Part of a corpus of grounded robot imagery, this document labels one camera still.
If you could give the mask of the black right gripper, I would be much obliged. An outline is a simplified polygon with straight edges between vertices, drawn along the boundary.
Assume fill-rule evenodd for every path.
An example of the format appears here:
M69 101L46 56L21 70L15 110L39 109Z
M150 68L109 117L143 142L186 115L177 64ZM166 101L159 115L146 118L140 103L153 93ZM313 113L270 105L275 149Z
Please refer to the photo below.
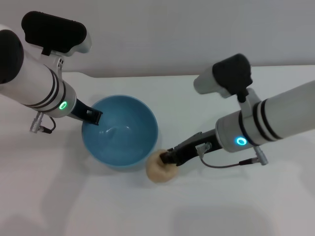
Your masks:
M159 157L163 164L177 164L177 166L181 166L187 161L198 157L197 148L206 144L209 144L210 147L204 153L222 149L217 140L215 130L210 130L196 133L176 147L170 148L167 152L160 154Z

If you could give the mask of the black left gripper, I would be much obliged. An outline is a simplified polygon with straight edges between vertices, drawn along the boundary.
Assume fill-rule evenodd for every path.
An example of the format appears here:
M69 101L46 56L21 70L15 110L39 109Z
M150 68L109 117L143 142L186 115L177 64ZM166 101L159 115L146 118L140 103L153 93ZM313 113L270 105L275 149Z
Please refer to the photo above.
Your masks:
M76 99L74 108L69 114L71 118L85 121L86 123L93 125L99 125L99 121L102 115L103 115L102 111L93 109L85 105L78 98Z

